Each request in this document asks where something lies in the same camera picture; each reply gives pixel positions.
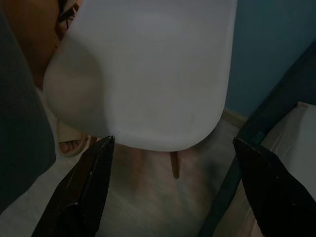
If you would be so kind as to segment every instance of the floor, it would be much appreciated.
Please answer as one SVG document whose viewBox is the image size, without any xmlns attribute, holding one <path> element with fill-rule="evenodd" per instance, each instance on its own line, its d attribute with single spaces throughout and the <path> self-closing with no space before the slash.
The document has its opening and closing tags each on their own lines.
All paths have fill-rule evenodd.
<svg viewBox="0 0 316 237">
<path fill-rule="evenodd" d="M 56 135 L 56 118 L 45 109 Z M 234 157 L 237 132 L 221 120 L 206 139 L 180 151 L 178 180 L 168 153 L 116 144 L 97 237 L 197 236 Z M 78 159 L 57 155 L 56 163 L 0 216 L 0 236 L 31 236 L 57 184 Z"/>
</svg>

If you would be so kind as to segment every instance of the chair seat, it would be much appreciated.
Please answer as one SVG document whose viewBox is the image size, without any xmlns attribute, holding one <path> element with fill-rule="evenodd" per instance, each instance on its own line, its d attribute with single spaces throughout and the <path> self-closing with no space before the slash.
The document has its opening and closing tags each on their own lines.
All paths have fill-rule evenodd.
<svg viewBox="0 0 316 237">
<path fill-rule="evenodd" d="M 50 62 L 62 121 L 154 151 L 204 139 L 225 104 L 237 0 L 86 0 Z"/>
</svg>

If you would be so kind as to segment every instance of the slipper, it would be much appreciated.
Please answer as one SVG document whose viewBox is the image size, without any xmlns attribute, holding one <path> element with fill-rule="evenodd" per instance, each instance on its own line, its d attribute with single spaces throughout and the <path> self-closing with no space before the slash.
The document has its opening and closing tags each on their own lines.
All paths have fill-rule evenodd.
<svg viewBox="0 0 316 237">
<path fill-rule="evenodd" d="M 60 149 L 61 142 L 69 142 L 74 140 L 80 140 L 79 145 L 70 152 L 64 153 Z M 64 157 L 73 157 L 79 154 L 85 147 L 88 140 L 88 136 L 69 127 L 61 121 L 57 122 L 57 142 L 59 153 Z"/>
</svg>

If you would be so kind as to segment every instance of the gray fabric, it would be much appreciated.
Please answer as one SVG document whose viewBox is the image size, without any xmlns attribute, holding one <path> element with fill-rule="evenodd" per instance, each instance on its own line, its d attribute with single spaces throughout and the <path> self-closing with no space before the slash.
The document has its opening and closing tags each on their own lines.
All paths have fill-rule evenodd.
<svg viewBox="0 0 316 237">
<path fill-rule="evenodd" d="M 0 214 L 55 162 L 32 75 L 0 8 Z"/>
</svg>

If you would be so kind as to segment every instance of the black pointed object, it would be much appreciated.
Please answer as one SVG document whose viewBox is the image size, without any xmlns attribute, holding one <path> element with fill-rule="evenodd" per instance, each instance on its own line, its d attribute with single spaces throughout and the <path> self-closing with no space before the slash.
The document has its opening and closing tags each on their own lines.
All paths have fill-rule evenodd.
<svg viewBox="0 0 316 237">
<path fill-rule="evenodd" d="M 93 237 L 108 194 L 115 139 L 86 150 L 59 183 L 32 237 Z"/>
</svg>

